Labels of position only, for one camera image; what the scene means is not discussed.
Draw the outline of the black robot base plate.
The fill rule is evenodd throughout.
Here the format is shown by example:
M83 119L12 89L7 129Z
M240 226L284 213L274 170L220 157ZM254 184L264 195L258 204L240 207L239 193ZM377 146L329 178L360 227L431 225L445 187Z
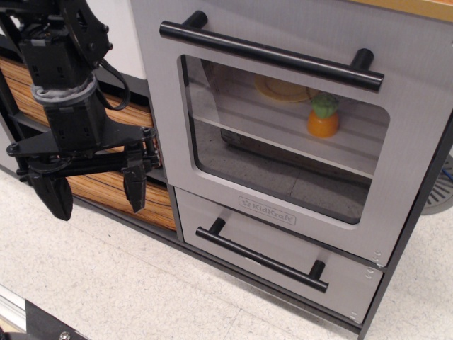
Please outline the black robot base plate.
M19 328L17 332L1 329L1 339L88 339L28 300L18 305L1 302L1 318Z

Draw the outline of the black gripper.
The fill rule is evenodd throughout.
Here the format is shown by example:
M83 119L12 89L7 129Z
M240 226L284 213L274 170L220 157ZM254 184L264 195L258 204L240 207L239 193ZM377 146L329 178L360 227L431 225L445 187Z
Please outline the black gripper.
M96 94L34 98L50 129L10 144L6 152L26 162L24 174L53 216L71 218L74 199L66 177L110 171L122 172L133 212L142 210L147 172L159 163L155 129L112 120Z

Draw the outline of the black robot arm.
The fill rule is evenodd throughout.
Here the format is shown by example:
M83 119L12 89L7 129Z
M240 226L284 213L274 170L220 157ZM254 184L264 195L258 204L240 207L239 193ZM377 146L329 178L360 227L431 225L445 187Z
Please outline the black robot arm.
M85 1L2 1L1 29L25 62L33 98L50 125L7 147L18 177L66 221L73 209L70 176L119 171L133 211L142 210L147 174L158 161L156 133L107 115L95 70L116 74L105 60L112 48L108 26Z

